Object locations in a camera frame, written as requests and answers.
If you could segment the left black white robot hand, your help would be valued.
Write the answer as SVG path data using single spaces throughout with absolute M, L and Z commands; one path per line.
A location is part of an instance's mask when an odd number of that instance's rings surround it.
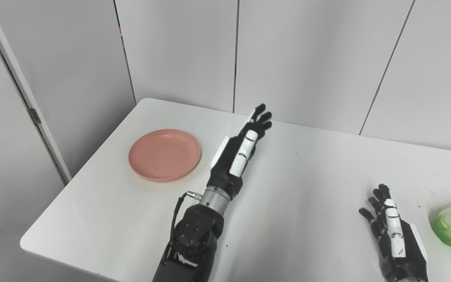
M 264 103 L 258 105 L 245 121 L 240 132 L 226 136 L 212 159 L 211 175 L 206 184 L 213 191 L 223 191 L 233 200 L 243 187 L 242 175 L 253 157 L 256 145 L 272 127 L 272 113 Z

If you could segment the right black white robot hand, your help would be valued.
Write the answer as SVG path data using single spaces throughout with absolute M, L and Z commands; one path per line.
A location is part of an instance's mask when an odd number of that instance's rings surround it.
M 360 208 L 359 213 L 378 243 L 383 277 L 387 282 L 428 282 L 424 246 L 415 226 L 401 218 L 386 184 L 379 184 L 372 193 L 368 202 L 375 214 L 367 208 Z

